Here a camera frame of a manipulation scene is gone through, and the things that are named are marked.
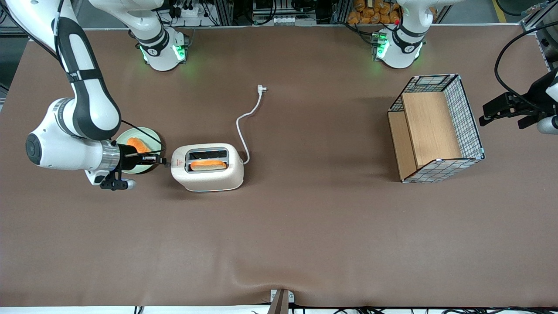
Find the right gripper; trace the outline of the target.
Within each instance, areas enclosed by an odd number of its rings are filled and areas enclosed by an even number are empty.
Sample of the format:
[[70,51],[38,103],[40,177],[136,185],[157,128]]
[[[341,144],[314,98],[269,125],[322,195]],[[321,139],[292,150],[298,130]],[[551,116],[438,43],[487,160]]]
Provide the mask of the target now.
[[118,172],[124,170],[129,171],[135,166],[139,165],[167,165],[167,159],[161,154],[140,154],[138,155],[137,149],[130,145],[118,144],[120,151],[120,160],[118,163]]

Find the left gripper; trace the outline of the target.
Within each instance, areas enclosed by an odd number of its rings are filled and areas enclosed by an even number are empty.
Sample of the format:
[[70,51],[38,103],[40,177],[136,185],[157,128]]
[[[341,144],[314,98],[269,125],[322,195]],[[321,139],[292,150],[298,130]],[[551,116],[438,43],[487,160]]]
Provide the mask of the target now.
[[[558,70],[553,69],[531,84],[527,95],[539,111],[548,116],[557,115]],[[530,115],[531,107],[511,92],[504,92],[482,106],[483,115],[479,117],[480,126],[486,126],[495,119],[524,116],[517,121],[519,129],[526,129],[540,121],[540,115]]]

